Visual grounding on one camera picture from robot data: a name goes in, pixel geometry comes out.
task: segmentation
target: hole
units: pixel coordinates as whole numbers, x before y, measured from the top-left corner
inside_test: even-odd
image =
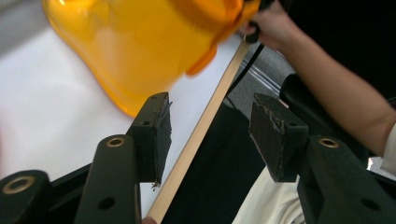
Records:
[[[124,144],[125,140],[123,138],[112,138],[107,141],[106,145],[108,147],[120,147]]]
[[[140,121],[140,124],[149,125],[149,121]]]
[[[12,183],[9,187],[11,189],[17,189],[17,188],[22,188],[26,184],[27,184],[27,179],[20,179],[16,182]]]
[[[325,147],[332,147],[332,148],[340,147],[340,145],[336,141],[330,138],[320,138],[318,141],[321,145]]]
[[[35,183],[35,178],[31,175],[19,176],[11,181],[9,181],[3,187],[3,193],[5,194],[15,194],[28,189]]]
[[[98,208],[101,210],[107,210],[111,208],[115,203],[116,200],[114,200],[114,198],[108,197],[99,202]]]
[[[361,199],[361,203],[364,205],[364,206],[366,206],[366,207],[368,207],[368,208],[370,208],[371,210],[375,210],[375,211],[378,211],[381,207],[378,205],[378,203],[376,203],[376,202],[374,202],[374,201],[372,201],[372,200],[370,200],[370,199]]]

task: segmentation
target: black cable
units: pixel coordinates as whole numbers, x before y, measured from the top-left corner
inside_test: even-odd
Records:
[[[256,51],[254,51],[253,56],[251,56],[247,65],[245,66],[244,70],[239,74],[239,76],[236,78],[236,80],[233,82],[233,84],[231,84],[230,88],[227,90],[227,93],[225,94],[226,97],[233,91],[233,89],[238,85],[238,83],[242,80],[242,78],[248,73],[248,70],[250,69],[251,65],[253,65],[254,62],[256,62],[256,59],[259,57],[263,48],[264,48],[263,44],[260,44],[257,47]]]
[[[233,103],[233,101],[230,99],[229,96],[226,96],[224,99],[228,100],[228,102],[229,102],[230,105],[233,107],[233,109],[236,109],[236,105]]]

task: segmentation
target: black fabric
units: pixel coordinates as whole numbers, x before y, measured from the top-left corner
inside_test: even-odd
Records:
[[[293,0],[290,16],[339,63],[385,98],[396,96],[393,1]]]
[[[248,119],[221,105],[162,223],[231,223],[264,166]]]

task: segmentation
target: metal grommet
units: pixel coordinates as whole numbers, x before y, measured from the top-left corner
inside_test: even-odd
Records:
[[[26,189],[28,189],[30,186],[35,183],[35,178],[31,175],[23,175],[19,176],[17,178],[14,178],[13,180],[9,181],[4,187],[3,187],[3,193],[5,194],[15,194],[22,192]]]
[[[120,147],[125,143],[125,139],[120,137],[115,137],[107,141],[106,145],[108,147]]]
[[[325,147],[338,148],[340,145],[330,138],[320,138],[319,143]]]

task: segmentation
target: white fabric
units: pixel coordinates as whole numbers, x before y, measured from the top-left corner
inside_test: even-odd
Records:
[[[275,183],[265,167],[233,223],[292,223],[303,213],[297,183]]]
[[[390,131],[381,168],[396,175],[396,124]]]

